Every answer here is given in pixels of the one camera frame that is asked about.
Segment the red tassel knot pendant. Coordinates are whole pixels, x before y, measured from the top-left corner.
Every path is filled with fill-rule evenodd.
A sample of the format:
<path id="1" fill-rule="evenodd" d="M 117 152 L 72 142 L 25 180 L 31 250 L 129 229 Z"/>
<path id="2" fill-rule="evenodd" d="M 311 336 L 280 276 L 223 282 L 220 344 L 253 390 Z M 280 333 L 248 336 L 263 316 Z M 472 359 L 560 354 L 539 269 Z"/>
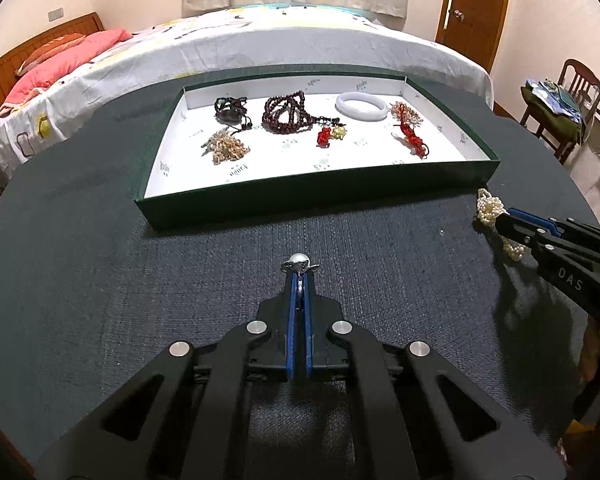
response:
<path id="1" fill-rule="evenodd" d="M 422 124 L 422 118 L 414 110 L 403 102 L 394 102 L 390 107 L 392 117 L 398 122 L 406 144 L 420 158 L 429 154 L 428 145 L 416 133 L 416 129 Z"/>

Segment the white jade bangle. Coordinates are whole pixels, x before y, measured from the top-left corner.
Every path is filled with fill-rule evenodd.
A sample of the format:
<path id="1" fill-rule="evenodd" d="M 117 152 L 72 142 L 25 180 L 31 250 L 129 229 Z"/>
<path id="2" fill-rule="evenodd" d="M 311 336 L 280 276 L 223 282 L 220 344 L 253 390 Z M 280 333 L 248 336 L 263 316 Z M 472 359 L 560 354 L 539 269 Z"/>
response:
<path id="1" fill-rule="evenodd" d="M 381 122 L 389 113 L 388 104 L 366 92 L 344 92 L 336 97 L 336 110 L 347 118 L 360 122 Z"/>

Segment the rose gold chain jewelry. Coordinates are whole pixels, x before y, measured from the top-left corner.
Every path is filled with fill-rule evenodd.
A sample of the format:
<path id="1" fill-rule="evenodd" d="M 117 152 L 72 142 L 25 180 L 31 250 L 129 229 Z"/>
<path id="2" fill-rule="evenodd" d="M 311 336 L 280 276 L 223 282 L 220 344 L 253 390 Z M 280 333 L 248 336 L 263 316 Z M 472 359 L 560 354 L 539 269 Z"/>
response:
<path id="1" fill-rule="evenodd" d="M 244 158 L 250 148 L 243 144 L 241 140 L 235 138 L 233 133 L 227 128 L 223 128 L 210 136 L 210 138 L 201 145 L 204 150 L 203 155 L 211 153 L 212 162 L 215 165 L 222 162 L 236 162 Z"/>

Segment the pearl flower brooch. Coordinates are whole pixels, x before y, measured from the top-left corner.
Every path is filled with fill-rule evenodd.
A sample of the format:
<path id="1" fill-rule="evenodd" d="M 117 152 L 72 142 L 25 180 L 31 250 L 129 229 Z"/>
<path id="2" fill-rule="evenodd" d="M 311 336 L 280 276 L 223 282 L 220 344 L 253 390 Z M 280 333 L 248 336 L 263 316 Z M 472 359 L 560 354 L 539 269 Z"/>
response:
<path id="1" fill-rule="evenodd" d="M 330 137 L 334 140 L 342 140 L 347 134 L 347 129 L 343 126 L 332 127 Z"/>

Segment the green jewelry tray box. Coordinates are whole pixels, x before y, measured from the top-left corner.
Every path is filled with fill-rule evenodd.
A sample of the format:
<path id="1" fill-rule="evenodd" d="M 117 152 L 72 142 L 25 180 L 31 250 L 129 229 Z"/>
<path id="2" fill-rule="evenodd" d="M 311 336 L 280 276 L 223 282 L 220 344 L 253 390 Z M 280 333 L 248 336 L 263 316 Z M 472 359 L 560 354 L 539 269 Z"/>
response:
<path id="1" fill-rule="evenodd" d="M 389 107 L 381 122 L 336 110 L 344 92 Z M 422 118 L 429 154 L 406 144 L 390 107 Z M 342 140 L 330 137 L 343 126 Z M 250 148 L 215 165 L 201 145 L 227 128 Z M 498 155 L 484 137 L 411 76 L 353 65 L 274 65 L 219 70 L 181 88 L 148 156 L 136 206 L 157 231 L 310 209 L 402 200 L 422 191 L 486 184 Z"/>

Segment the pile of clothes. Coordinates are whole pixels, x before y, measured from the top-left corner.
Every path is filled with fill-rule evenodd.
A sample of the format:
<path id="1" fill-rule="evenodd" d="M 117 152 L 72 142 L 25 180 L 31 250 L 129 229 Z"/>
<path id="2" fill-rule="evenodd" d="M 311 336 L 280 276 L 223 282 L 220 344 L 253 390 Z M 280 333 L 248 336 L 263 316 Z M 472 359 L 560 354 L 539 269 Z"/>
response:
<path id="1" fill-rule="evenodd" d="M 560 142 L 582 142 L 585 121 L 570 94 L 549 79 L 527 79 L 520 88 L 527 107 L 520 121 L 525 125 L 532 117 L 539 126 Z"/>

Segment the wooden chair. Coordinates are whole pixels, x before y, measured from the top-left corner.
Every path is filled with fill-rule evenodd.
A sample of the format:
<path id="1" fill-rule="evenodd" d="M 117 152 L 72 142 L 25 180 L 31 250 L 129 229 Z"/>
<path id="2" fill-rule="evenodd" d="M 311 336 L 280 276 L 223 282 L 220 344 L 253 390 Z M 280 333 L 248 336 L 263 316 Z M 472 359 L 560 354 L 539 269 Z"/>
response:
<path id="1" fill-rule="evenodd" d="M 534 135 L 564 164 L 592 126 L 600 105 L 600 78 L 585 64 L 568 58 L 558 81 L 527 79 L 520 93 L 526 109 L 519 123 L 525 127 L 533 119 Z"/>

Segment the dark green table cloth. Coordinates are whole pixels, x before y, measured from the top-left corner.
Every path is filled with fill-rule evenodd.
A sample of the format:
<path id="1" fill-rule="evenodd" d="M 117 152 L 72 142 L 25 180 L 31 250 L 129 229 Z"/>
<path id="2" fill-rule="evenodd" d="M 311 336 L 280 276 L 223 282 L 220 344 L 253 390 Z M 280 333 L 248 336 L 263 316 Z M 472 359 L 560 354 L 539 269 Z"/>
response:
<path id="1" fill-rule="evenodd" d="M 178 337 L 243 321 L 306 250 L 318 287 L 356 322 L 425 338 L 541 438 L 564 430 L 584 313 L 481 234 L 472 197 L 407 179 L 394 200 L 306 202 L 155 233 L 132 200 L 181 89 L 155 84 L 100 108 L 24 166 L 0 199 L 0 428 L 29 460 Z"/>

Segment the brown wooden door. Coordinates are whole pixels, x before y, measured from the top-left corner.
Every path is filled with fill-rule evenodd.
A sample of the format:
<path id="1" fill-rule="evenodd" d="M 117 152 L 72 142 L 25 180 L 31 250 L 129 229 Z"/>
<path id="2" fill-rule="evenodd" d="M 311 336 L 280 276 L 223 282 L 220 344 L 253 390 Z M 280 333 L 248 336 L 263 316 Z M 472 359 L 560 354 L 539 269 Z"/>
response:
<path id="1" fill-rule="evenodd" d="M 442 0 L 436 41 L 490 73 L 507 7 L 508 0 Z"/>

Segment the bed with patterned sheet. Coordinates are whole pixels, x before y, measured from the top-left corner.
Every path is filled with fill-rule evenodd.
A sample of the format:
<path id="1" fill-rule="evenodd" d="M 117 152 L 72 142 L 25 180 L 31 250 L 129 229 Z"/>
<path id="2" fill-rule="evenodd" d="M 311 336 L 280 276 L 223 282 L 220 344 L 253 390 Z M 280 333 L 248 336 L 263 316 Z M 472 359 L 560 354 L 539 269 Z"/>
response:
<path id="1" fill-rule="evenodd" d="M 95 110 L 119 96 L 215 70 L 282 64 L 388 68 L 494 103 L 492 80 L 477 63 L 351 12 L 318 6 L 212 12 L 132 34 L 0 117 L 0 188 L 29 158 L 69 139 Z"/>

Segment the pink pillow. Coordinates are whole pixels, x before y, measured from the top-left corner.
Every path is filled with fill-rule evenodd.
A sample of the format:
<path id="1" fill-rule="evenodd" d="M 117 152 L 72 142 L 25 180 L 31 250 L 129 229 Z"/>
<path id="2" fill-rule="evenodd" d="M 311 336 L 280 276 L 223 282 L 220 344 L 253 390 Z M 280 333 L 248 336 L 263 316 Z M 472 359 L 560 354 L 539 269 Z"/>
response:
<path id="1" fill-rule="evenodd" d="M 82 44 L 65 50 L 36 66 L 20 77 L 0 106 L 0 117 L 6 117 L 39 94 L 48 90 L 56 81 L 91 62 L 93 58 L 132 38 L 125 28 L 94 32 L 86 36 Z"/>

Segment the brown striped pillow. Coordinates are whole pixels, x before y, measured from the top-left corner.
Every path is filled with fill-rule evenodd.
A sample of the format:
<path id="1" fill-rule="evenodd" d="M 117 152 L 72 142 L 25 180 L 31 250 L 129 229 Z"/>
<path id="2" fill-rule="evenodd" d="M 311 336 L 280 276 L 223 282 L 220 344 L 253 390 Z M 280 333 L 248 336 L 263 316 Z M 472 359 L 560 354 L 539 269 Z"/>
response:
<path id="1" fill-rule="evenodd" d="M 82 44 L 85 38 L 86 36 L 83 34 L 69 34 L 46 42 L 46 44 L 43 44 L 42 47 L 34 50 L 22 62 L 18 70 L 15 71 L 15 76 L 22 77 L 27 72 L 30 72 L 30 70 L 33 70 L 36 66 L 49 60 L 53 56 Z"/>

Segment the wooden headboard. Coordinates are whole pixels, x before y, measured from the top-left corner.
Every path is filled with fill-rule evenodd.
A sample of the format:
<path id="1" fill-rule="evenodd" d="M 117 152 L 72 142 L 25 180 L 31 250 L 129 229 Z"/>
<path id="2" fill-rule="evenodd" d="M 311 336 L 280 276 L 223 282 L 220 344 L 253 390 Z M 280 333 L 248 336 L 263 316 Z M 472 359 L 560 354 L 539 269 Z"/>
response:
<path id="1" fill-rule="evenodd" d="M 43 44 L 47 44 L 50 40 L 73 34 L 74 32 L 88 35 L 93 32 L 100 32 L 103 29 L 104 26 L 102 26 L 100 17 L 96 12 L 92 12 L 47 29 L 45 32 L 41 32 L 38 36 L 25 41 L 20 46 L 4 54 L 0 58 L 0 106 L 5 101 L 9 91 L 16 84 L 16 70 L 37 48 L 42 47 Z"/>

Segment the wall outlet plate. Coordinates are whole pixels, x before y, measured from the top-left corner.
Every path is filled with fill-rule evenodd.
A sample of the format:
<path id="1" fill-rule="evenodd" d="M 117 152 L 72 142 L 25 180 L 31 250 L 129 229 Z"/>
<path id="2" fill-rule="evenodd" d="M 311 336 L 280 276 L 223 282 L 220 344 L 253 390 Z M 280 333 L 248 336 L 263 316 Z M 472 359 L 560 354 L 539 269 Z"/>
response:
<path id="1" fill-rule="evenodd" d="M 64 17 L 64 9 L 58 8 L 47 13 L 48 20 L 54 22 Z"/>

